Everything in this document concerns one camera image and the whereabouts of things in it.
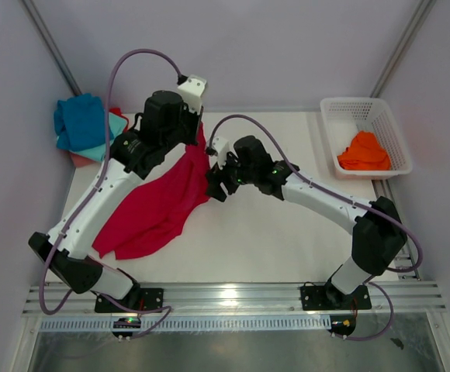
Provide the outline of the magenta t shirt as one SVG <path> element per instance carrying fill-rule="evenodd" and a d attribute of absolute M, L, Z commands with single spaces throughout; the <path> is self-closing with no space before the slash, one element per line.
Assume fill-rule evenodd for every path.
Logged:
<path fill-rule="evenodd" d="M 117 260 L 147 257 L 182 234 L 195 208 L 209 201 L 203 129 L 197 142 L 185 148 L 170 170 L 135 188 L 120 203 L 93 241 L 101 258 L 109 253 Z"/>

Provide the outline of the left black controller board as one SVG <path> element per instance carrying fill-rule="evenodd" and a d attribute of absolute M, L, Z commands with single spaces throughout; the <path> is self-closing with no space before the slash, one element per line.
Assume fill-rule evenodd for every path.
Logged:
<path fill-rule="evenodd" d="M 128 339 L 141 329 L 141 320 L 137 317 L 122 317 L 112 324 L 112 334 L 118 339 Z"/>

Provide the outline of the right side aluminium rail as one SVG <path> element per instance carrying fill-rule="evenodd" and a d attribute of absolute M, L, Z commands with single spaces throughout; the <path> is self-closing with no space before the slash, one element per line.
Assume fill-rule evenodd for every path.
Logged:
<path fill-rule="evenodd" d="M 372 181 L 373 190 L 376 197 L 385 197 L 394 203 L 396 210 L 399 210 L 396 198 L 388 180 L 374 180 Z M 394 259 L 395 273 L 399 280 L 402 281 L 421 281 L 419 270 L 414 267 L 417 263 L 417 253 L 413 240 L 407 237 L 407 242 L 401 248 L 400 252 Z"/>

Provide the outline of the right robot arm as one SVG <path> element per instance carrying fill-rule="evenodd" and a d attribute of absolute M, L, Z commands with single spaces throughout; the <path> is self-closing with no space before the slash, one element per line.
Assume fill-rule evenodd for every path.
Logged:
<path fill-rule="evenodd" d="M 222 137 L 206 144 L 216 163 L 206 173 L 206 194 L 220 202 L 246 184 L 262 194 L 301 205 L 331 220 L 351 235 L 350 257 L 313 296 L 316 306 L 343 309 L 351 305 L 364 281 L 382 275 L 407 242 L 400 217 L 388 198 L 375 201 L 340 195 L 299 172 L 296 165 L 274 161 L 255 136 L 230 145 Z"/>

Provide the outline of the pink folded t shirt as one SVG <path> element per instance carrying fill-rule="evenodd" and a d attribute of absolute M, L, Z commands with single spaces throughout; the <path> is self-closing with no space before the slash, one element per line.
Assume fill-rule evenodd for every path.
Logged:
<path fill-rule="evenodd" d="M 98 161 L 83 157 L 82 155 L 76 153 L 69 153 L 71 161 L 76 168 L 87 167 L 92 164 L 97 164 Z"/>

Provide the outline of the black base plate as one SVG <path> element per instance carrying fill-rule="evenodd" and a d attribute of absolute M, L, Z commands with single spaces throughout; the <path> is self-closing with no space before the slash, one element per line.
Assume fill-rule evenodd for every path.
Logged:
<path fill-rule="evenodd" d="M 114 299 L 118 305 L 128 308 L 130 312 L 151 311 L 161 312 L 164 300 L 163 288 L 132 288 L 122 299 Z M 123 312 L 119 306 L 98 294 L 95 303 L 95 313 Z"/>
<path fill-rule="evenodd" d="M 352 293 L 343 294 L 332 283 L 306 282 L 299 288 L 304 311 L 369 310 L 372 308 L 369 290 L 359 285 Z"/>

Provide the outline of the left corner aluminium post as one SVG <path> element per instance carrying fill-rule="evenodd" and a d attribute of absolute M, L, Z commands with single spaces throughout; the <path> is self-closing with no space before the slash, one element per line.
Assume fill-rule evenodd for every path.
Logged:
<path fill-rule="evenodd" d="M 52 61 L 58 69 L 64 83 L 74 96 L 79 96 L 82 91 L 68 66 L 67 61 L 64 59 L 53 35 L 51 34 L 47 24 L 45 23 L 39 9 L 32 0 L 19 0 L 20 5 L 23 7 L 29 21 L 33 28 L 36 30 L 37 35 L 42 40 L 43 45 L 46 47 Z"/>

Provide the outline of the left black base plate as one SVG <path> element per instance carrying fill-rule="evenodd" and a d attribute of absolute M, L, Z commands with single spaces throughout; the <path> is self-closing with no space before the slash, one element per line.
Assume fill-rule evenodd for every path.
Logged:
<path fill-rule="evenodd" d="M 128 308 L 130 312 L 151 311 L 161 312 L 164 300 L 163 288 L 132 288 L 122 299 L 114 299 L 118 305 Z M 95 303 L 95 313 L 123 312 L 119 306 L 98 294 Z"/>

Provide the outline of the white plastic basket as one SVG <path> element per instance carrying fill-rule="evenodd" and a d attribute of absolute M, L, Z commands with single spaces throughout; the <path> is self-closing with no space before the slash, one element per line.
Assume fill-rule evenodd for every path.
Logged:
<path fill-rule="evenodd" d="M 320 102 L 320 112 L 323 120 L 321 132 L 329 149 L 336 178 L 386 180 L 412 171 L 406 141 L 390 107 L 382 99 L 324 98 Z M 389 156 L 389 170 L 345 170 L 341 167 L 338 156 L 361 131 L 375 135 Z"/>

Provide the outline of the corner aluminium post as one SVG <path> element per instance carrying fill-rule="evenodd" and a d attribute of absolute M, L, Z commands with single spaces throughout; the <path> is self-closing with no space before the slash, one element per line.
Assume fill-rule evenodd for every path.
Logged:
<path fill-rule="evenodd" d="M 43 45 L 46 47 L 52 61 L 58 69 L 64 83 L 74 96 L 79 96 L 82 91 L 68 66 L 67 61 L 64 59 L 53 35 L 51 34 L 47 24 L 45 23 L 39 9 L 32 0 L 19 0 L 20 5 L 23 7 L 29 21 L 33 28 L 36 30 L 37 35 L 42 40 Z"/>
<path fill-rule="evenodd" d="M 410 19 L 405 25 L 403 32 L 397 40 L 395 47 L 390 53 L 384 68 L 374 84 L 369 95 L 370 98 L 379 98 L 385 91 L 386 87 L 391 82 L 393 75 L 403 62 L 407 51 L 412 46 L 422 26 L 425 24 L 436 2 L 436 0 L 420 0 L 418 2 L 417 7 L 413 10 Z"/>

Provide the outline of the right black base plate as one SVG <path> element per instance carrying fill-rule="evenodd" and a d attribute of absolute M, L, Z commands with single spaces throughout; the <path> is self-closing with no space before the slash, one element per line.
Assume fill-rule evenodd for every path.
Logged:
<path fill-rule="evenodd" d="M 369 290 L 359 285 L 352 293 L 343 294 L 332 283 L 306 282 L 299 288 L 304 311 L 369 310 L 372 308 Z"/>

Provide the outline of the orange t shirt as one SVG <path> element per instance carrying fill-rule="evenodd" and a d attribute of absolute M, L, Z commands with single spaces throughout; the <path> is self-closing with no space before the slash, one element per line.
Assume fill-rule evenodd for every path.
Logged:
<path fill-rule="evenodd" d="M 360 131 L 351 144 L 337 156 L 339 165 L 347 171 L 390 171 L 391 160 L 373 133 Z"/>

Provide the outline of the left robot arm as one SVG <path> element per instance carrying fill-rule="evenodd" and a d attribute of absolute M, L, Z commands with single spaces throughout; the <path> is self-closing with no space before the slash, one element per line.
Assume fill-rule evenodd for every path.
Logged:
<path fill-rule="evenodd" d="M 195 145 L 203 113 L 201 93 L 156 91 L 144 104 L 138 124 L 117 136 L 90 188 L 66 217 L 47 233 L 29 238 L 33 252 L 73 292 L 108 295 L 128 312 L 139 302 L 134 281 L 89 256 L 102 227 L 125 197 L 177 145 Z"/>

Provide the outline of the blue folded t shirt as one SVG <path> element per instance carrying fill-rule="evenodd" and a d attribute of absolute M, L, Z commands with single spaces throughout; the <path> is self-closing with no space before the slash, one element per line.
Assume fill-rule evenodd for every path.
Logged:
<path fill-rule="evenodd" d="M 106 143 L 105 109 L 100 97 L 83 94 L 58 100 L 54 111 L 57 148 L 81 152 Z"/>

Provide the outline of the black controller board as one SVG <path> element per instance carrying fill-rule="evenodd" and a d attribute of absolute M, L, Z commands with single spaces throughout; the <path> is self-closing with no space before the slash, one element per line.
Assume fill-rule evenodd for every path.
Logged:
<path fill-rule="evenodd" d="M 329 333 L 334 336 L 349 337 L 356 328 L 356 318 L 346 315 L 331 315 Z"/>
<path fill-rule="evenodd" d="M 137 317 L 122 317 L 112 324 L 112 334 L 118 339 L 128 339 L 141 329 L 141 320 Z"/>

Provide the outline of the right black controller board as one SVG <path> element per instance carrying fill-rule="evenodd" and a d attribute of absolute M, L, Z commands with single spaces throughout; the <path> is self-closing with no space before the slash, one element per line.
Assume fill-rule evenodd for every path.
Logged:
<path fill-rule="evenodd" d="M 349 337 L 356 328 L 356 318 L 346 315 L 331 315 L 329 333 L 334 336 Z"/>

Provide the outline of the red folded t shirt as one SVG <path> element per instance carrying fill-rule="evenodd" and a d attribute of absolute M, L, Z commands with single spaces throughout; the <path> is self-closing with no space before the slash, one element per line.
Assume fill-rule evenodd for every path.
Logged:
<path fill-rule="evenodd" d="M 109 112 L 113 115 L 116 115 L 117 117 L 123 119 L 125 121 L 125 127 L 123 129 L 124 132 L 126 132 L 129 129 L 130 121 L 129 119 L 122 113 L 121 109 L 118 107 L 113 107 L 109 110 Z"/>

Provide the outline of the right corner aluminium post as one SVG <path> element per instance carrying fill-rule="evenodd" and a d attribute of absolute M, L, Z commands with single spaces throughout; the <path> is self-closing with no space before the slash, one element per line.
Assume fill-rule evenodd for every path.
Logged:
<path fill-rule="evenodd" d="M 403 62 L 407 51 L 412 46 L 422 26 L 425 24 L 436 2 L 436 0 L 420 0 L 418 2 L 417 7 L 413 10 L 410 19 L 405 25 L 403 32 L 397 40 L 395 47 L 390 53 L 384 68 L 374 84 L 369 95 L 370 98 L 379 98 L 385 91 L 386 87 L 391 82 L 393 75 Z"/>

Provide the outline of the teal folded t shirt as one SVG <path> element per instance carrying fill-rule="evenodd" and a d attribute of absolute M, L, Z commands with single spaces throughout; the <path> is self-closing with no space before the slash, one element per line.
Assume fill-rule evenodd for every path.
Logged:
<path fill-rule="evenodd" d="M 109 129 L 112 133 L 112 139 L 109 141 L 109 144 L 112 145 L 114 139 L 122 134 L 125 127 L 125 121 L 116 115 L 109 113 Z M 105 154 L 106 154 L 106 145 L 102 144 L 100 146 L 93 147 L 91 149 L 83 150 L 77 152 L 77 154 L 82 155 L 83 157 L 87 157 L 92 160 L 96 160 L 98 162 L 102 162 Z"/>

